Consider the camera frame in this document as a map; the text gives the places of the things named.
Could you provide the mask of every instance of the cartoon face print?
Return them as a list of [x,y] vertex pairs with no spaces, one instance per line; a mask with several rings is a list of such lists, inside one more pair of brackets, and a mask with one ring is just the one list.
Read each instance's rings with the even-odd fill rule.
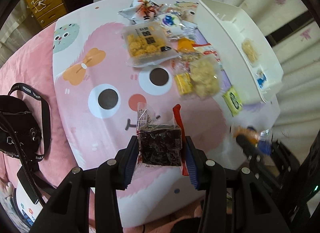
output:
[[[136,135],[138,102],[150,105],[164,124],[172,119],[172,108],[180,104],[186,135],[205,152],[216,148],[226,131],[219,105],[212,98],[183,100],[170,61],[141,69],[127,66],[130,56],[121,36],[123,27],[108,23],[93,31],[70,67],[72,71],[67,69],[55,81],[61,120],[78,165],[83,169],[98,167],[127,147],[131,136]],[[104,53],[105,57],[92,59],[97,64],[91,65],[87,59],[92,49],[100,51],[99,59]],[[168,169],[141,168],[118,197],[146,188]]]
[[53,53],[69,47],[77,38],[80,26],[76,23],[66,24],[54,32]]

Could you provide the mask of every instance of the curtain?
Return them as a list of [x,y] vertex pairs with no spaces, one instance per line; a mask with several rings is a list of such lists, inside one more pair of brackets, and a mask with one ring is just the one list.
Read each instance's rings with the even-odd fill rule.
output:
[[36,19],[31,17],[25,1],[20,0],[0,29],[0,67],[41,30]]
[[[301,0],[218,0],[245,10],[266,36],[307,8]],[[274,139],[281,140],[301,162],[320,128],[320,29],[312,22],[273,47],[283,68],[283,88],[277,94],[280,116]],[[317,194],[310,202],[314,211]]]

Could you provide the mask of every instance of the pink blanket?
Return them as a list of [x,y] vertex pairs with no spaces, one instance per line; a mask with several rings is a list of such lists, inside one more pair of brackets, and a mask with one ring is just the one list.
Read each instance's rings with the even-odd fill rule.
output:
[[[64,133],[52,76],[52,47],[55,23],[24,44],[0,69],[0,94],[6,95],[16,82],[23,82],[39,92],[47,100],[51,114],[51,145],[49,152],[39,163],[42,178],[57,187],[68,172],[77,166]],[[27,104],[41,127],[41,103],[22,92],[12,94]],[[0,152],[0,178],[17,186],[20,161]],[[91,194],[89,220],[94,226],[94,195]]]

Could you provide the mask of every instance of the white plastic box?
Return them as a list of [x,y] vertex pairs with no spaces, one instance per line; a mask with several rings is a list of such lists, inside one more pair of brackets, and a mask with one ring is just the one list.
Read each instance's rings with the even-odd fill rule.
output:
[[[249,15],[233,5],[199,0],[195,23],[207,42],[217,50],[223,68],[241,101],[268,102],[282,87],[282,67],[264,35]],[[259,55],[254,67],[242,50],[242,42],[253,41]],[[255,73],[261,69],[267,80],[260,88]]]

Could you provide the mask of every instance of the handbag strap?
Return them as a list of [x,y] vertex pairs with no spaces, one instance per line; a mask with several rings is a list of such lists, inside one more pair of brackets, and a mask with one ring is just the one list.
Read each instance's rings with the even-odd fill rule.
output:
[[41,101],[41,117],[42,117],[42,137],[43,137],[43,145],[44,145],[44,154],[36,154],[36,161],[41,161],[45,154],[47,153],[50,142],[51,142],[51,120],[50,120],[50,108],[49,104],[46,100],[44,100],[31,86],[28,86],[24,83],[15,83],[8,95],[11,95],[12,92],[19,90],[27,95],[33,97],[34,99]]

